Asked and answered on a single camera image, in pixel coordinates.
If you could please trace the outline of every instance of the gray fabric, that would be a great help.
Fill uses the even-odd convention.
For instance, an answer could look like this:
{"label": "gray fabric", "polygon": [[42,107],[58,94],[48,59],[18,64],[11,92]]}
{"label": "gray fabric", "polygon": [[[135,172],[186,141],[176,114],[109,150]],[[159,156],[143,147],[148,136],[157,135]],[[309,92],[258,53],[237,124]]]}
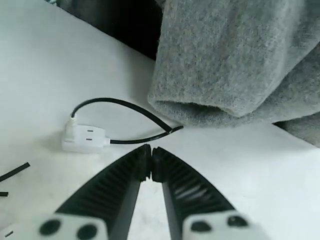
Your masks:
{"label": "gray fabric", "polygon": [[320,112],[310,116],[278,123],[277,126],[288,131],[297,138],[320,148]]}
{"label": "gray fabric", "polygon": [[215,128],[320,111],[319,0],[160,2],[156,110]]}

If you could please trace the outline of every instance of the dark background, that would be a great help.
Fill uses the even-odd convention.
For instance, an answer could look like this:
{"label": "dark background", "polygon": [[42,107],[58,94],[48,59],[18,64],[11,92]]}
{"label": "dark background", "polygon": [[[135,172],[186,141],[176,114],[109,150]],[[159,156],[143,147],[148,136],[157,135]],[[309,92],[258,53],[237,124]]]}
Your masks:
{"label": "dark background", "polygon": [[155,0],[58,0],[57,6],[156,59],[162,9]]}

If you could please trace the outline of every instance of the white plug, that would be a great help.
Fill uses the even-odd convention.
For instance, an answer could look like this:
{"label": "white plug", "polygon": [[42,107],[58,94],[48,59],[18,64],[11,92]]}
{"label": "white plug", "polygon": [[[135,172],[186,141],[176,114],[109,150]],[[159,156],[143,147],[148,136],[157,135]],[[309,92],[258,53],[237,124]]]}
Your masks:
{"label": "white plug", "polygon": [[109,146],[110,138],[106,137],[103,128],[77,125],[77,119],[73,117],[65,125],[61,145],[64,151],[93,154]]}

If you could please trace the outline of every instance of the black wire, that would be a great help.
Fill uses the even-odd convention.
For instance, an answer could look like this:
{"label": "black wire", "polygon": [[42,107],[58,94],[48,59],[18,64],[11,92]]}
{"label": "black wire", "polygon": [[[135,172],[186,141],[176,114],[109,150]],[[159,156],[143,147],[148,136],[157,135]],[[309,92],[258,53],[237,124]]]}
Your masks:
{"label": "black wire", "polygon": [[30,164],[27,162],[21,166],[18,166],[16,169],[13,169],[12,171],[6,173],[5,175],[0,176],[0,182],[11,178],[12,176],[20,173],[21,171],[25,170],[26,168],[30,167]]}
{"label": "black wire", "polygon": [[8,197],[9,193],[7,191],[0,191],[0,197]]}
{"label": "black wire", "polygon": [[[171,133],[174,133],[180,129],[183,129],[184,126],[177,126],[175,128],[172,129]],[[137,139],[137,140],[110,140],[110,144],[142,144],[142,143],[147,143],[147,142],[151,142],[157,139],[161,139],[165,136],[170,135],[170,133],[168,132],[164,132],[155,136],[151,136],[151,137],[147,137],[147,138],[142,138],[142,139]]]}
{"label": "black wire", "polygon": [[80,103],[78,106],[75,107],[75,109],[73,110],[73,112],[71,113],[71,117],[74,118],[76,115],[76,112],[88,105],[88,104],[93,104],[93,103],[114,103],[114,104],[119,104],[122,106],[125,106],[129,109],[135,110],[136,112],[146,116],[148,119],[150,119],[151,121],[153,121],[154,123],[156,123],[160,128],[162,128],[163,130],[165,130],[167,133],[172,133],[173,129],[166,124],[164,121],[162,121],[160,118],[158,118],[156,115],[152,114],[151,112],[143,109],[142,107],[135,105],[133,103],[124,101],[124,100],[120,100],[120,99],[115,99],[115,98],[110,98],[110,97],[100,97],[100,98],[93,98],[87,101],[84,101],[82,103]]}
{"label": "black wire", "polygon": [[155,135],[155,136],[151,136],[151,137],[147,137],[147,138],[142,138],[142,139],[136,139],[136,140],[110,140],[110,144],[142,144],[142,143],[154,141],[154,140],[157,140],[157,139],[161,139],[161,138],[163,138],[165,136],[168,136],[171,133],[174,133],[174,132],[184,128],[184,126],[177,126],[175,128],[171,128],[168,124],[166,124],[164,121],[162,121],[156,115],[154,115],[151,112],[143,109],[142,107],[140,107],[138,105],[135,105],[133,103],[124,101],[124,100],[120,100],[120,99],[116,99],[116,98],[110,98],[110,97],[93,98],[93,99],[89,99],[89,100],[86,100],[86,101],[80,103],[72,111],[71,118],[75,117],[77,111],[80,108],[82,108],[82,107],[84,107],[84,106],[86,106],[88,104],[101,103],[101,102],[119,104],[121,106],[125,106],[125,107],[127,107],[129,109],[135,110],[136,112],[146,116],[148,119],[150,119],[151,121],[156,123],[163,130],[165,130],[165,132],[163,132],[161,134],[158,134],[158,135]]}

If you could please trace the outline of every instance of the white table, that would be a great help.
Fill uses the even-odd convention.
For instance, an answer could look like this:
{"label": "white table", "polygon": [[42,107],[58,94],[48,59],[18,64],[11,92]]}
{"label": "white table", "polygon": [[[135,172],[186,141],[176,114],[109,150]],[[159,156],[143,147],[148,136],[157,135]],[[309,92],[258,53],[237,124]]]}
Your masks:
{"label": "white table", "polygon": [[[31,164],[0,183],[0,191],[9,192],[0,198],[7,222],[52,213],[138,147],[67,153],[60,150],[60,133],[73,107],[90,98],[119,98],[152,111],[146,96],[153,67],[152,60],[43,0],[0,1],[0,175]],[[78,117],[115,139],[161,131],[114,104],[87,106]],[[273,240],[319,239],[319,149],[269,124],[186,127],[151,145],[192,165]],[[128,239],[170,239],[160,184],[141,185]]]}

